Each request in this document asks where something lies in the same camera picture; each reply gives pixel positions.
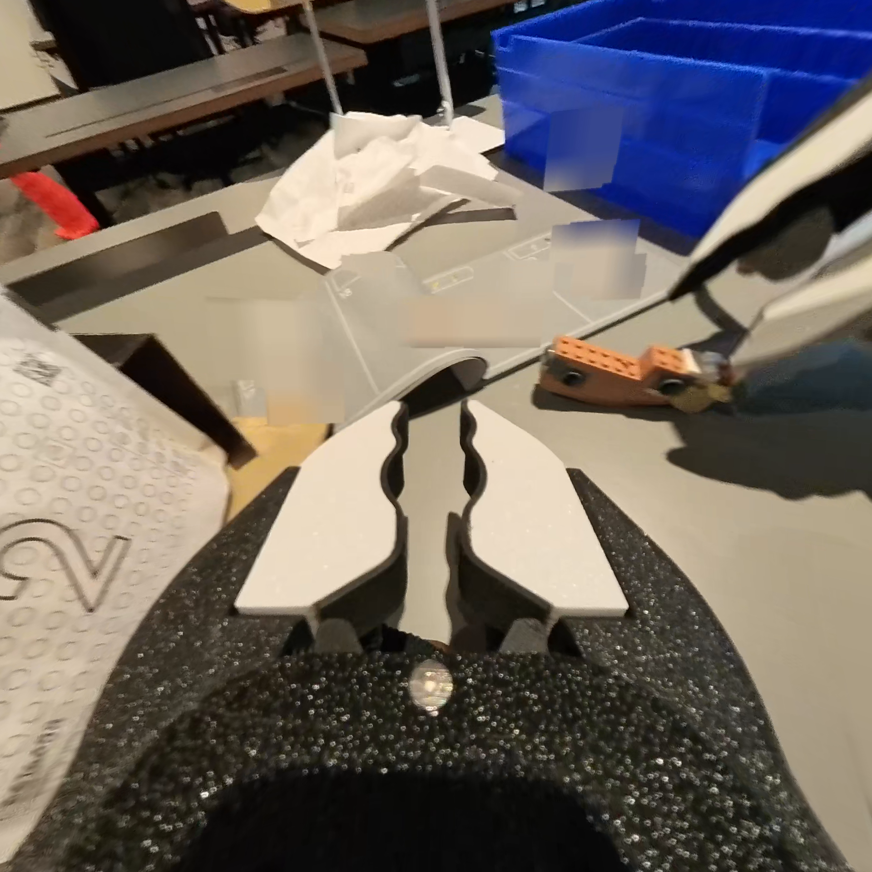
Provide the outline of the orange brick assembly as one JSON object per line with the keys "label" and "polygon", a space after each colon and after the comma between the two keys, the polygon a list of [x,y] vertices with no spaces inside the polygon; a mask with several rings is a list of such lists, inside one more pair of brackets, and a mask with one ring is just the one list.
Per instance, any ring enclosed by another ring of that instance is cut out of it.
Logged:
{"label": "orange brick assembly", "polygon": [[556,337],[544,352],[538,378],[541,390],[588,406],[690,414],[730,403],[737,383],[717,352],[654,344],[633,357],[569,336]]}

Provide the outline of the white metal pole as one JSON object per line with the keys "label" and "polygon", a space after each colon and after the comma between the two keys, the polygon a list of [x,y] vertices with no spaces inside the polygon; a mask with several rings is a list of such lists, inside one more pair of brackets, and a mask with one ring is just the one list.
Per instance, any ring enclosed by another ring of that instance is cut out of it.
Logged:
{"label": "white metal pole", "polygon": [[437,1],[425,1],[431,49],[441,94],[440,118],[443,126],[450,129],[454,117],[452,86],[449,75],[444,36],[441,26],[440,6]]}
{"label": "white metal pole", "polygon": [[315,53],[317,55],[317,60],[322,73],[322,79],[329,94],[332,105],[332,112],[334,115],[342,117],[343,106],[340,101],[330,61],[328,59],[324,43],[320,36],[320,32],[317,26],[317,20],[315,18],[311,1],[302,1],[302,10],[303,16],[305,18],[305,23],[310,32],[311,40],[315,49]]}

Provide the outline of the long dark table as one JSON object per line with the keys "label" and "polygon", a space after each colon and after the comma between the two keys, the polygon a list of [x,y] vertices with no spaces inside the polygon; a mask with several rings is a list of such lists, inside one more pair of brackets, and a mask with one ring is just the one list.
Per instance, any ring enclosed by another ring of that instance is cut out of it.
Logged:
{"label": "long dark table", "polygon": [[307,34],[294,34],[9,115],[1,178],[128,139],[193,124],[322,80]]}

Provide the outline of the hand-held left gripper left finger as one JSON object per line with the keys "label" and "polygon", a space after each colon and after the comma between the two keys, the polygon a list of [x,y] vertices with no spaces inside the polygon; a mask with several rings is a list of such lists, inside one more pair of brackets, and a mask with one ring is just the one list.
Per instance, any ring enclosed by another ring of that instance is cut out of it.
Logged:
{"label": "hand-held left gripper left finger", "polygon": [[330,620],[365,636],[402,608],[408,522],[408,410],[392,400],[341,429],[295,469],[234,601],[243,616]]}

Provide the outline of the crumpled white paper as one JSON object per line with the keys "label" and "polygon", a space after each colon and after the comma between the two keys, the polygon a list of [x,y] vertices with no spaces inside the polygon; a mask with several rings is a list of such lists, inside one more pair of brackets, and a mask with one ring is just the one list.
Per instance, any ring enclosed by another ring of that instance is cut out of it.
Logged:
{"label": "crumpled white paper", "polygon": [[332,114],[329,131],[270,190],[256,226],[327,269],[386,251],[462,201],[513,211],[520,194],[497,180],[485,151],[504,133],[467,116]]}

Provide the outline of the brown table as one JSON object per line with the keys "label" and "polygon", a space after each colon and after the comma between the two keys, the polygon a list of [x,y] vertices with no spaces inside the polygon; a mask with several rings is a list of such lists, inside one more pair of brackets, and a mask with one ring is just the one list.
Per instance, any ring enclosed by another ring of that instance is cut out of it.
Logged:
{"label": "brown table", "polygon": [[[511,6],[510,1],[440,1],[442,24]],[[350,1],[315,10],[323,36],[368,47],[428,28],[425,1]]]}

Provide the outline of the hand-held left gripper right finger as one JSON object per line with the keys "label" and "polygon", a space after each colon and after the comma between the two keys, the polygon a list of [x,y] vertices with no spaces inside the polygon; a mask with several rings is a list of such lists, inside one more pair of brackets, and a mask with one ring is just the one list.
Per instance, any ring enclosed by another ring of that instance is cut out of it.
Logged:
{"label": "hand-held left gripper right finger", "polygon": [[622,619],[629,602],[568,468],[535,436],[477,400],[461,405],[467,503],[458,538],[461,600],[503,633],[519,619]]}

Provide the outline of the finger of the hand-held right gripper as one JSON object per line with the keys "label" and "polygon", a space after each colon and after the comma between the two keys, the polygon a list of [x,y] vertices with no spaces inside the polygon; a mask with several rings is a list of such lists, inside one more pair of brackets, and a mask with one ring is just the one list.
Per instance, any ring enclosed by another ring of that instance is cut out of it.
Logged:
{"label": "finger of the hand-held right gripper", "polygon": [[737,375],[821,343],[869,341],[871,270],[850,268],[815,278],[765,305],[731,355]]}
{"label": "finger of the hand-held right gripper", "polygon": [[703,289],[730,266],[769,282],[797,277],[870,207],[867,75],[747,182],[693,249],[668,298]]}

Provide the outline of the red cloth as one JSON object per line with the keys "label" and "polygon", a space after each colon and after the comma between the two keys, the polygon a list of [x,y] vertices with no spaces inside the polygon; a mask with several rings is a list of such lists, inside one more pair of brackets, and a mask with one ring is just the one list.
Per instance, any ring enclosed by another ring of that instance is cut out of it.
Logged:
{"label": "red cloth", "polygon": [[61,240],[75,241],[100,230],[99,222],[79,198],[45,173],[17,173],[10,182],[55,223],[55,234]]}

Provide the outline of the blue plastic bin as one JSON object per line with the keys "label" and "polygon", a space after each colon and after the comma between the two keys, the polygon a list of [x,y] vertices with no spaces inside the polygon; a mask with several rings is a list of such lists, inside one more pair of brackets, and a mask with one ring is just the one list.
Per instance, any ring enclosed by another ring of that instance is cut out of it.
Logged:
{"label": "blue plastic bin", "polygon": [[493,32],[507,155],[699,238],[870,74],[870,2],[584,2]]}

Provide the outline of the patterned white paper bag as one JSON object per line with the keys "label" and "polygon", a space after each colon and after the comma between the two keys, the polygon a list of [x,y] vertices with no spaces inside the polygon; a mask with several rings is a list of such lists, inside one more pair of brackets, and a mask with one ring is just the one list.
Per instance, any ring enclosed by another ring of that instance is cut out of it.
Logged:
{"label": "patterned white paper bag", "polygon": [[223,452],[2,291],[2,855],[57,791],[123,649],[222,526]]}

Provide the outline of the grey instruction booklet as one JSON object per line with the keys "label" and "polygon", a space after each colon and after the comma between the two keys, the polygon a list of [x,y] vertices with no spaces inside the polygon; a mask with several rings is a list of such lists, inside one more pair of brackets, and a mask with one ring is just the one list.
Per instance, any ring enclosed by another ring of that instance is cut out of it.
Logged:
{"label": "grey instruction booklet", "polygon": [[551,233],[417,277],[394,252],[350,256],[322,279],[320,315],[342,378],[342,425],[392,400],[439,403],[452,378],[477,391],[527,365],[559,335],[585,338],[664,299],[680,263],[626,236],[570,259]]}

